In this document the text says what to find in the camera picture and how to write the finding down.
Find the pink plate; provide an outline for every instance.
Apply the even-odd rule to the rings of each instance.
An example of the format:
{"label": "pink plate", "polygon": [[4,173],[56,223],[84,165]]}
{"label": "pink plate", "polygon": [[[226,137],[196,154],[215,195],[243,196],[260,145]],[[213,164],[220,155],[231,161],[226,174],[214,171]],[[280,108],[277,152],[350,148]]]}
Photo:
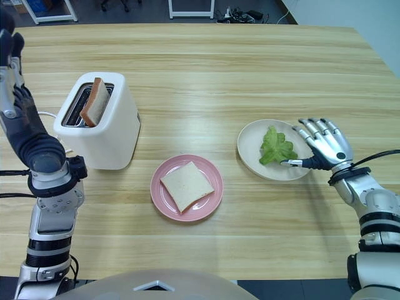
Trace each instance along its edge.
{"label": "pink plate", "polygon": [[[214,192],[197,200],[181,214],[174,199],[161,183],[161,178],[191,161],[208,179]],[[151,199],[158,210],[171,219],[184,222],[197,221],[210,215],[221,202],[223,190],[223,178],[217,168],[207,159],[191,154],[174,156],[164,161],[154,172],[150,187]]]}

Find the green lettuce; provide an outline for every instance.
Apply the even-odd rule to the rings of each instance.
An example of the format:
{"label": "green lettuce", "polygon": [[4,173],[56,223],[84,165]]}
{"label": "green lettuce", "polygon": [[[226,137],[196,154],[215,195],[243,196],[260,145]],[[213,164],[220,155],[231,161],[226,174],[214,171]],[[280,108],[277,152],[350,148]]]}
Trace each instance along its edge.
{"label": "green lettuce", "polygon": [[293,143],[285,141],[285,138],[284,133],[276,132],[276,128],[270,126],[262,140],[262,158],[259,162],[266,165],[273,161],[280,163],[285,159],[297,159],[298,155],[293,151]]}

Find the bread slice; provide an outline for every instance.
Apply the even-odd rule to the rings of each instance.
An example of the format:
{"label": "bread slice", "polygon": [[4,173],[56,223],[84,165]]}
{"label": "bread slice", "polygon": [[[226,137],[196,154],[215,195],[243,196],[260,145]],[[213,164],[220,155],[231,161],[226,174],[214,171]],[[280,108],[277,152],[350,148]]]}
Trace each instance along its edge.
{"label": "bread slice", "polygon": [[161,182],[181,213],[194,201],[214,191],[206,177],[192,161],[165,175],[161,178]]}
{"label": "bread slice", "polygon": [[79,115],[84,119],[86,125],[94,127],[99,124],[109,99],[110,95],[107,91],[106,85],[101,78],[96,77],[93,82],[89,99],[79,113]]}

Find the toaster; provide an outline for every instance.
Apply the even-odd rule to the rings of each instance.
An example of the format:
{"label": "toaster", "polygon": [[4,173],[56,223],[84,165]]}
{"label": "toaster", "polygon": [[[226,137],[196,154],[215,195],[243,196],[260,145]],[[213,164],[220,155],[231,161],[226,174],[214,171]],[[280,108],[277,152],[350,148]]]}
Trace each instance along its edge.
{"label": "toaster", "polygon": [[[110,98],[95,127],[79,115],[89,99],[95,78],[101,78]],[[138,141],[141,120],[125,77],[115,72],[89,72],[71,89],[54,121],[54,132],[86,165],[94,169],[125,168]]]}

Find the wall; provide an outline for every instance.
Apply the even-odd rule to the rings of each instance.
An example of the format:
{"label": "wall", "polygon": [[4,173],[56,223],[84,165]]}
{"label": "wall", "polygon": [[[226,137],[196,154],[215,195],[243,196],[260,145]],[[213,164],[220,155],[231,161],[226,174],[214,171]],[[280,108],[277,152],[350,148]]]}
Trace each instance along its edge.
{"label": "wall", "polygon": [[400,0],[282,0],[300,25],[353,27],[400,77]]}

